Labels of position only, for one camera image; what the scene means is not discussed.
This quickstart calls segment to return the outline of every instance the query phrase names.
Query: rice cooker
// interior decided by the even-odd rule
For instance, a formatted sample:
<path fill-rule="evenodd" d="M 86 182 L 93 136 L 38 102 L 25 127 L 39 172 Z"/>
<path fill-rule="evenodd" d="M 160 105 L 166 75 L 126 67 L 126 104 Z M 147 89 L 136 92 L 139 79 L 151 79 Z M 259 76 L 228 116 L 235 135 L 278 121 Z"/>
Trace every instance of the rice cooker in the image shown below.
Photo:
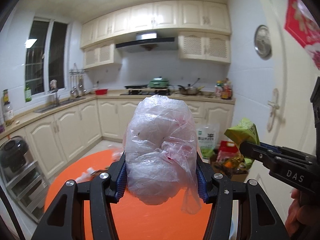
<path fill-rule="evenodd" d="M 33 161 L 26 141 L 15 136 L 0 147 L 0 168 L 9 182 Z"/>

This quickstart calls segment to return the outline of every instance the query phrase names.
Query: ceiling light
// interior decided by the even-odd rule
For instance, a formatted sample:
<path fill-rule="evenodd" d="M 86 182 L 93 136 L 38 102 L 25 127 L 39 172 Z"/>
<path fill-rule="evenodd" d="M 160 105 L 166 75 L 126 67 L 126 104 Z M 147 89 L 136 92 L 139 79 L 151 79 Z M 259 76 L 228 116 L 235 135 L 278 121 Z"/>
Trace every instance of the ceiling light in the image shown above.
<path fill-rule="evenodd" d="M 30 49 L 36 41 L 37 39 L 28 39 L 25 43 L 26 49 Z"/>

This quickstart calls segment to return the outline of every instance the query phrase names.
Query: plastic bag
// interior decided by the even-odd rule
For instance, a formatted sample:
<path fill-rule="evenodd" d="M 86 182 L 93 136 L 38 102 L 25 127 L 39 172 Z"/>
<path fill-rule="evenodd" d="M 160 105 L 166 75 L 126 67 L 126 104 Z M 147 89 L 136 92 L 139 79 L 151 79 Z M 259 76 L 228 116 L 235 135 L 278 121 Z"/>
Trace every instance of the plastic bag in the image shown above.
<path fill-rule="evenodd" d="M 198 144 L 204 158 L 210 158 L 214 153 L 213 150 L 218 142 L 219 127 L 220 125 L 216 123 L 201 125 L 197 129 Z"/>
<path fill-rule="evenodd" d="M 124 136 L 128 190 L 147 205 L 160 205 L 185 188 L 181 209 L 197 213 L 196 148 L 195 122 L 183 101 L 145 98 Z"/>

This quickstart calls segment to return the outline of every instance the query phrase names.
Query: blue gripper pad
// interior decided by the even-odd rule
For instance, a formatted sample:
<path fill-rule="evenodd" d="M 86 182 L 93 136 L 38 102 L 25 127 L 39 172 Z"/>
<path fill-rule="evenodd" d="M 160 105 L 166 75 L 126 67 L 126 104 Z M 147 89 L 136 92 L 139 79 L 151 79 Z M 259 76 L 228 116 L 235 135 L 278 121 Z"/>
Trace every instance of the blue gripper pad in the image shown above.
<path fill-rule="evenodd" d="M 196 168 L 196 174 L 198 179 L 198 195 L 200 198 L 203 199 L 203 202 L 206 203 L 209 200 L 209 196 L 207 193 L 207 186 L 205 183 L 204 176 L 198 166 Z"/>
<path fill-rule="evenodd" d="M 125 190 L 126 186 L 127 186 L 127 171 L 125 169 L 125 162 L 124 162 L 124 164 L 121 167 L 121 171 L 120 171 L 119 177 L 116 182 L 117 191 L 116 191 L 115 197 L 118 201 L 120 200 L 120 198 L 123 197 L 124 190 Z"/>

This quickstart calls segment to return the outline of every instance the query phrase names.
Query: floor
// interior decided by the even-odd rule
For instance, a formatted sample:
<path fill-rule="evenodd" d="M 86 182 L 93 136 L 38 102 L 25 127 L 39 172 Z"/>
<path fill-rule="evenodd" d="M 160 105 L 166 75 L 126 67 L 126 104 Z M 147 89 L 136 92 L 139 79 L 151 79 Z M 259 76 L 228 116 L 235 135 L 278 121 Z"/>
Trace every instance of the floor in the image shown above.
<path fill-rule="evenodd" d="M 112 148 L 122 148 L 122 143 L 102 140 L 95 147 L 93 147 L 90 151 L 88 151 L 85 155 L 83 155 L 81 158 L 84 158 L 84 157 L 89 156 L 89 155 L 96 153 L 96 152 L 100 152 L 100 151 L 104 151 L 104 150 L 112 149 Z"/>

